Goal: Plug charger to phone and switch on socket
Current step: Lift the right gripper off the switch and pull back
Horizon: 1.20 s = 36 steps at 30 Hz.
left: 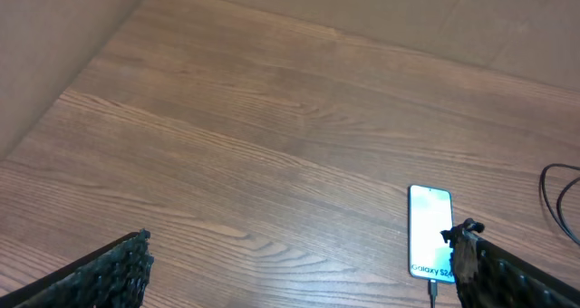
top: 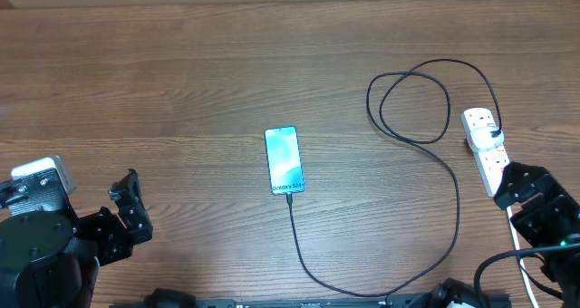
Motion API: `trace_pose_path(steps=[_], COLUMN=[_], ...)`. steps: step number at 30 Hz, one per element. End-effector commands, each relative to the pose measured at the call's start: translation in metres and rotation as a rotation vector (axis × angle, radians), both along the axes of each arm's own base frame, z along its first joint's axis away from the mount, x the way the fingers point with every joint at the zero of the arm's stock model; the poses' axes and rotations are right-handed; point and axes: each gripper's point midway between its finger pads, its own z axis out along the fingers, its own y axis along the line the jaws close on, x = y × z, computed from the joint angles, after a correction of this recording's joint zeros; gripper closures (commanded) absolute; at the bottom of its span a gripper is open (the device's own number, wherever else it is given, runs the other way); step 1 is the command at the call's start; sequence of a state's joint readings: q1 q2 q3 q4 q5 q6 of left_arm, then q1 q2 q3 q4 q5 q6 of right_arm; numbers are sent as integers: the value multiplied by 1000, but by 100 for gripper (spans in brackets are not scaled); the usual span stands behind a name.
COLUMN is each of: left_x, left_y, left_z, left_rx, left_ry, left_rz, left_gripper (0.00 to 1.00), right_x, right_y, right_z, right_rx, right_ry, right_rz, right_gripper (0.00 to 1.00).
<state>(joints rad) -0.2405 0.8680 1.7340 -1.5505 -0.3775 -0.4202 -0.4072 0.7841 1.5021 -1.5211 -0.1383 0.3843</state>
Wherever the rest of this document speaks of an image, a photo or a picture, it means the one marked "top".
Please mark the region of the blue Galaxy smartphone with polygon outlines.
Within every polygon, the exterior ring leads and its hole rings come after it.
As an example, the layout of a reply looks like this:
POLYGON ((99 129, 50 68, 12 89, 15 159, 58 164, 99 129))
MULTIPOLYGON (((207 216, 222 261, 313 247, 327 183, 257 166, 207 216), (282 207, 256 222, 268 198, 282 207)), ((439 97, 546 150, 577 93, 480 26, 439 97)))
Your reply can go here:
POLYGON ((266 157, 273 195, 305 190, 305 175, 295 126, 265 130, 266 157))

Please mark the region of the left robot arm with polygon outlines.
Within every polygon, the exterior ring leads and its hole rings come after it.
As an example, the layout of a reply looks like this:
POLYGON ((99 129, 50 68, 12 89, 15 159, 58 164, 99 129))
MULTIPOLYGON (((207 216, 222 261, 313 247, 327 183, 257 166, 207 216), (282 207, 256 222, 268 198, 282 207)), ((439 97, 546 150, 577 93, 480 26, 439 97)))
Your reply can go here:
POLYGON ((13 178, 1 185, 1 304, 4 307, 65 307, 87 284, 83 268, 131 257, 152 238, 139 175, 131 169, 109 190, 119 209, 101 207, 78 217, 56 168, 13 178))

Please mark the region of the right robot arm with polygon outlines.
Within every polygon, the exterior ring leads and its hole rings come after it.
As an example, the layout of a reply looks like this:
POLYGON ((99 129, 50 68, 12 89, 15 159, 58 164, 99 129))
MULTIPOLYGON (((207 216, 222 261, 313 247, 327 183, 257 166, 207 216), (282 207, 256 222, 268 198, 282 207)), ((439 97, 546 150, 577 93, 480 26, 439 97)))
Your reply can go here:
POLYGON ((543 167, 511 162, 504 167, 494 202, 501 209, 519 203, 510 218, 517 233, 542 254, 543 274, 562 289, 566 307, 579 305, 579 204, 543 167))

